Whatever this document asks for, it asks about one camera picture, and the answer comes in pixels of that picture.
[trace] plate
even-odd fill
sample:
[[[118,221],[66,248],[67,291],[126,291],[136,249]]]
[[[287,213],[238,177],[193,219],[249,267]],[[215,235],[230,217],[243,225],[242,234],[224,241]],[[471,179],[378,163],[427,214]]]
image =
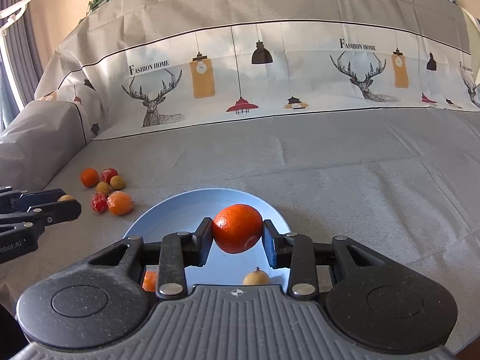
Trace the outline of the plate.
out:
[[[125,237],[136,235],[142,236],[144,242],[157,242],[177,231],[194,232],[204,217],[213,219],[219,211],[233,204],[255,207],[264,220],[273,222],[280,234],[290,232],[285,219],[264,200],[237,190],[206,188],[184,192],[155,205],[136,220]],[[256,267],[267,272],[271,283],[282,285],[286,290],[290,269],[270,268],[262,240],[239,254],[225,253],[213,242],[207,263],[201,268],[187,267],[185,274],[189,289],[195,284],[239,286],[245,275]]]

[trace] ridged grip surface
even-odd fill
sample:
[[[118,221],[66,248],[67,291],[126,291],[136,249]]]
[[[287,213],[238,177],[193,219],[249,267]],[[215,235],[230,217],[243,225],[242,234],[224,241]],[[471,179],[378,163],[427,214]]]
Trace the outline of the ridged grip surface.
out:
[[[197,286],[187,298],[159,303],[142,328],[112,346],[59,352],[30,344],[22,360],[451,360],[444,349],[380,354],[328,325],[313,302],[286,297],[279,286]]]

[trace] metal bolt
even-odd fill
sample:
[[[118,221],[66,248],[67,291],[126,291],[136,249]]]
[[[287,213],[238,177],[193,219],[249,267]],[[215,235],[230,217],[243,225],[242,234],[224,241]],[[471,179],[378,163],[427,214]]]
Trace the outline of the metal bolt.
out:
[[[160,286],[158,291],[162,295],[174,296],[183,291],[183,286],[178,283],[165,283]]]
[[[299,283],[292,287],[292,292],[297,296],[307,296],[315,292],[315,287],[308,283]]]

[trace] deer illustration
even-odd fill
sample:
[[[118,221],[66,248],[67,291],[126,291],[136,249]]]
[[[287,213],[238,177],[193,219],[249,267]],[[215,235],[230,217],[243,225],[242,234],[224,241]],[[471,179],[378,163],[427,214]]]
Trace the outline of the deer illustration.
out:
[[[332,56],[330,56],[330,59],[332,60],[333,65],[337,68],[337,70],[340,73],[343,73],[343,74],[349,76],[350,77],[350,82],[353,85],[358,86],[358,88],[361,90],[363,98],[365,98],[367,100],[375,101],[377,103],[384,103],[384,102],[390,102],[390,101],[397,101],[398,100],[397,98],[392,97],[392,96],[372,93],[369,89],[369,87],[374,83],[372,78],[375,77],[375,76],[378,76],[379,74],[381,74],[385,70],[385,67],[387,66],[387,60],[385,60],[384,64],[382,65],[382,62],[380,61],[380,59],[378,59],[378,57],[374,53],[374,56],[378,61],[378,67],[374,70],[374,67],[372,66],[372,64],[370,64],[370,71],[365,75],[365,79],[363,81],[359,81],[359,79],[357,78],[357,74],[355,74],[355,72],[352,71],[351,68],[350,68],[350,62],[349,62],[349,65],[346,69],[345,69],[345,66],[342,65],[342,57],[345,54],[345,52],[346,52],[346,50],[342,54],[340,54],[340,56],[337,59],[337,63],[335,63],[335,61],[333,61]]]
[[[150,126],[158,126],[160,124],[175,123],[184,119],[184,116],[182,114],[163,115],[158,113],[158,109],[157,109],[158,105],[165,101],[165,95],[171,92],[172,90],[174,90],[177,87],[178,83],[180,82],[180,79],[182,78],[181,70],[177,80],[175,80],[175,75],[172,74],[168,69],[165,69],[165,71],[171,75],[172,81],[171,83],[169,83],[169,86],[167,88],[164,81],[162,80],[163,89],[158,93],[157,97],[155,97],[153,100],[150,100],[148,98],[148,95],[142,92],[141,85],[138,93],[134,91],[133,84],[135,81],[135,77],[131,80],[131,83],[128,87],[129,90],[126,90],[126,88],[123,85],[121,86],[125,91],[125,93],[127,93],[127,95],[129,95],[133,99],[142,100],[142,104],[145,107],[147,107],[145,118],[143,119],[142,127],[150,127]]]
[[[473,83],[471,79],[465,76],[461,62],[460,62],[460,75],[462,76],[462,80],[466,86],[466,90],[469,92],[470,101],[480,108],[480,103],[476,102],[475,100],[475,95],[477,94],[477,88],[479,86],[475,85],[475,83]]]

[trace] wrapped fruit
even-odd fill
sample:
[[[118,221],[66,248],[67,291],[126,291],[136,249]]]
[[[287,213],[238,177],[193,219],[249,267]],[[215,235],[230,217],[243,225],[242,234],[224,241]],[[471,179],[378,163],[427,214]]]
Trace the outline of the wrapped fruit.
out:
[[[71,195],[63,195],[58,198],[57,202],[64,202],[66,200],[75,200],[75,198]]]
[[[110,179],[110,185],[114,190],[123,190],[123,188],[125,187],[125,181],[123,181],[123,178],[119,175],[113,176]]]
[[[243,279],[244,286],[261,286],[265,284],[270,284],[270,277],[260,267],[257,267],[255,271],[250,272]]]
[[[145,291],[155,292],[155,288],[157,287],[157,272],[146,271],[142,287]]]
[[[108,185],[107,183],[105,183],[105,181],[100,181],[98,184],[97,184],[97,193],[101,193],[105,196],[108,196],[109,193],[110,193],[110,185]]]
[[[98,183],[98,173],[93,168],[85,169],[80,175],[80,181],[87,188],[94,187]]]
[[[128,214],[134,208],[134,201],[128,193],[115,191],[107,199],[109,210],[115,215]]]
[[[105,169],[102,172],[102,181],[105,181],[105,183],[109,184],[112,177],[113,176],[118,176],[118,175],[119,175],[119,173],[113,168]]]
[[[98,213],[104,212],[109,208],[107,203],[107,198],[103,193],[95,193],[93,195],[92,201],[90,202],[92,210]]]
[[[224,208],[213,220],[215,243],[226,253],[236,254],[253,247],[262,236],[260,213],[246,204]]]

